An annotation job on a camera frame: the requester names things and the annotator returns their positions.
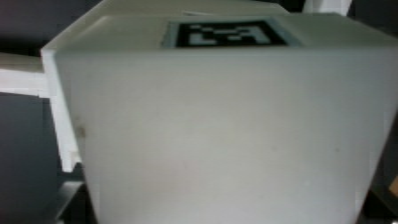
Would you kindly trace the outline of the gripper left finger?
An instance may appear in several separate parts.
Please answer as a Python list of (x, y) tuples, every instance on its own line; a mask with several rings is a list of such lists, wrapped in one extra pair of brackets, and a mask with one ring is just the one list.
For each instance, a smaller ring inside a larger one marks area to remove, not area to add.
[(63, 178), (50, 206), (52, 224), (98, 224), (91, 194), (82, 177)]

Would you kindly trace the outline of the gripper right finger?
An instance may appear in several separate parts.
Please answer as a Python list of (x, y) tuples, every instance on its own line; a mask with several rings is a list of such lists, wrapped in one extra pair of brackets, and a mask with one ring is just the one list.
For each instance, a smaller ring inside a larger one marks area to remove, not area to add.
[(398, 197), (390, 192), (368, 192), (358, 224), (398, 224)]

